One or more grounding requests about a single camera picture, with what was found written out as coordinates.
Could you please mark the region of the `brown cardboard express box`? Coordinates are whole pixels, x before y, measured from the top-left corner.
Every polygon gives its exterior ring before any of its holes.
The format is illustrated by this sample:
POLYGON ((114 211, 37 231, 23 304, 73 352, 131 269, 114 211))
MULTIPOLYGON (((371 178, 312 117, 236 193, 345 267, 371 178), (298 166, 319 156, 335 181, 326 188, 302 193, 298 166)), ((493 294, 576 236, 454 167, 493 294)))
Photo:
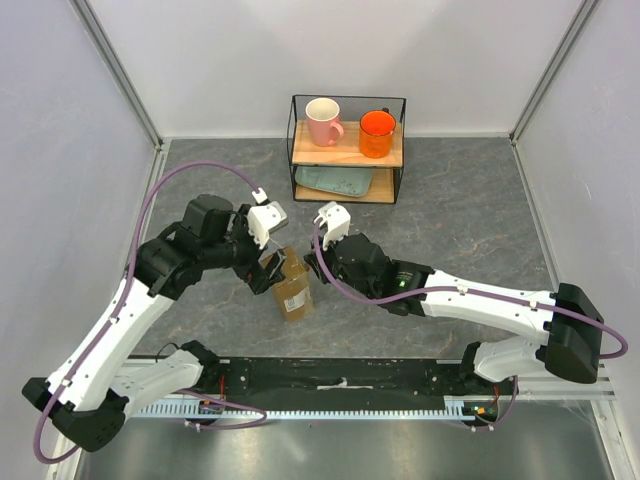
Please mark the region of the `brown cardboard express box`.
POLYGON ((284 319, 292 323, 309 314, 314 305, 303 260, 291 246, 285 247, 283 252, 286 256, 281 266, 284 279, 274 284, 271 291, 284 319))

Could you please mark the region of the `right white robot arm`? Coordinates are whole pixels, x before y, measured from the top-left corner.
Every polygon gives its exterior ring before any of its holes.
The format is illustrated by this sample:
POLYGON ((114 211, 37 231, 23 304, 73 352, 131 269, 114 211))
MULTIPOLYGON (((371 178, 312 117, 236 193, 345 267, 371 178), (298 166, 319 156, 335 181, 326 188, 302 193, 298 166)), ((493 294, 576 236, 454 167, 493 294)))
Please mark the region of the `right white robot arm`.
POLYGON ((328 246, 316 240, 311 248, 304 261, 322 283, 337 282, 393 315, 456 318, 511 333, 507 340, 466 347, 457 377, 469 393, 541 371, 578 384, 597 379, 604 320, 576 285, 562 283, 550 292, 471 282, 392 259, 364 234, 328 246))

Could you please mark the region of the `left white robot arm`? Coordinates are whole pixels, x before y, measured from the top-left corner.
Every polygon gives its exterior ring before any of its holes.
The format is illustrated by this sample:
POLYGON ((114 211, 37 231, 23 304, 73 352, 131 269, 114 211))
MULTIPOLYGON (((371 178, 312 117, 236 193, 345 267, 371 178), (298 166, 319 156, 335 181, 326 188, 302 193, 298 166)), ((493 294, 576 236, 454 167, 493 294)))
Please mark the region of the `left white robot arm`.
POLYGON ((192 340, 169 357, 128 376, 124 361, 142 336, 207 270, 232 269, 259 295, 282 280, 285 256, 260 258, 287 215, 276 201, 235 209, 228 200, 200 195, 181 220, 135 250, 110 306, 74 353, 48 377, 33 377, 23 396, 76 447, 106 446, 130 416, 168 394, 208 393, 221 376, 219 357, 192 340))

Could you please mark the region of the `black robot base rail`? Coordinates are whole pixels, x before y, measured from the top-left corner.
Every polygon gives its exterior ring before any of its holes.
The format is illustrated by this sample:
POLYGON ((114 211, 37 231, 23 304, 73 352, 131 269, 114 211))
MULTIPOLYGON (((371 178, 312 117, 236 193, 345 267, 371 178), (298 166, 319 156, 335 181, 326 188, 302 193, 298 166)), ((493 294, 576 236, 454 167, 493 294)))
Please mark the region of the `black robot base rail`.
POLYGON ((427 359, 231 357, 192 389, 271 411, 440 410, 446 396, 504 399, 513 382, 427 359))

